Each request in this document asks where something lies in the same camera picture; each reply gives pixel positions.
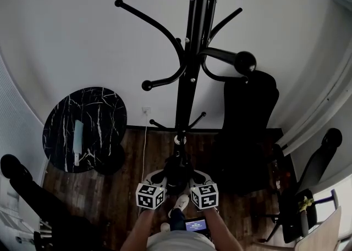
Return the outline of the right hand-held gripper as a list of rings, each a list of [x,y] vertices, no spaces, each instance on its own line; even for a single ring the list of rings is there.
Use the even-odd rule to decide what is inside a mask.
[[[194,171],[194,178],[189,180],[191,201],[198,210],[218,207],[218,188],[211,177],[202,172]]]

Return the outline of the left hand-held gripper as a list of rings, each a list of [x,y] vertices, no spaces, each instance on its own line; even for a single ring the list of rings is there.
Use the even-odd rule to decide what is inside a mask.
[[[140,208],[155,210],[166,200],[167,177],[164,170],[149,173],[135,192],[136,205]]]

